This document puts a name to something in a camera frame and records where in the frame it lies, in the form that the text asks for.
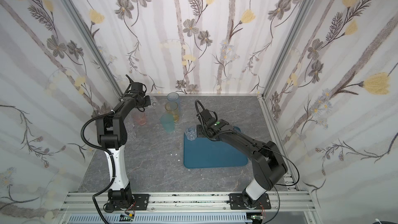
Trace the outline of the clear faceted glass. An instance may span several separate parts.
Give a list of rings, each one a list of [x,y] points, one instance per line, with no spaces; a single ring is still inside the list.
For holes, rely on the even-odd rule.
[[[125,123],[127,132],[127,141],[132,142],[136,139],[135,124],[134,122],[128,121]]]
[[[194,141],[197,138],[197,129],[196,127],[188,127],[184,134],[187,140]]]

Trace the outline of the teal plastic tray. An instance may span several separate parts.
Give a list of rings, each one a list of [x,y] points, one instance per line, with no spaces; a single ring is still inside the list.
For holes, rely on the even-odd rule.
[[[183,164],[188,169],[243,167],[247,163],[248,158],[227,143],[198,136],[189,141],[184,134]]]

